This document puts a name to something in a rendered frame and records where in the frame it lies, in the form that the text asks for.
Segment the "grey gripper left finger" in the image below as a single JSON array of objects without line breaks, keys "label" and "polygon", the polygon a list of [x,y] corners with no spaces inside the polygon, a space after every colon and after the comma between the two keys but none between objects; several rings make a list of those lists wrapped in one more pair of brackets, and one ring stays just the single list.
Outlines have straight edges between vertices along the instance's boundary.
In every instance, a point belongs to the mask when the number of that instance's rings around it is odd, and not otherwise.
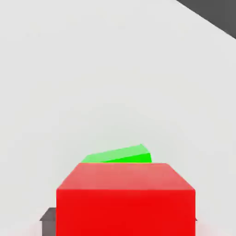
[{"label": "grey gripper left finger", "polygon": [[46,210],[39,221],[32,224],[27,231],[27,236],[56,236],[56,208]]}]

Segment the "small red cube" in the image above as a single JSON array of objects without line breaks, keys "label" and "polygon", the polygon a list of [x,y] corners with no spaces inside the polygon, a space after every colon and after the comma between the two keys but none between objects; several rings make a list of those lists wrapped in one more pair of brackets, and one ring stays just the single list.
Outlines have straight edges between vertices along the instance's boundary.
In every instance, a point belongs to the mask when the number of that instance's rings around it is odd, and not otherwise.
[{"label": "small red cube", "polygon": [[56,191],[56,236],[195,236],[195,189],[168,164],[80,163]]}]

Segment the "small green cube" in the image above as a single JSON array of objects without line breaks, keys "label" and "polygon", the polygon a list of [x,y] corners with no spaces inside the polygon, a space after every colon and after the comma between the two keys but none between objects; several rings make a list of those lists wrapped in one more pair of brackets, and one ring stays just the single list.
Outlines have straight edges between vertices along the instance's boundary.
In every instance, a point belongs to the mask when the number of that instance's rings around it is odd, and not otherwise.
[{"label": "small green cube", "polygon": [[124,147],[120,149],[87,155],[82,163],[151,163],[151,154],[142,145]]}]

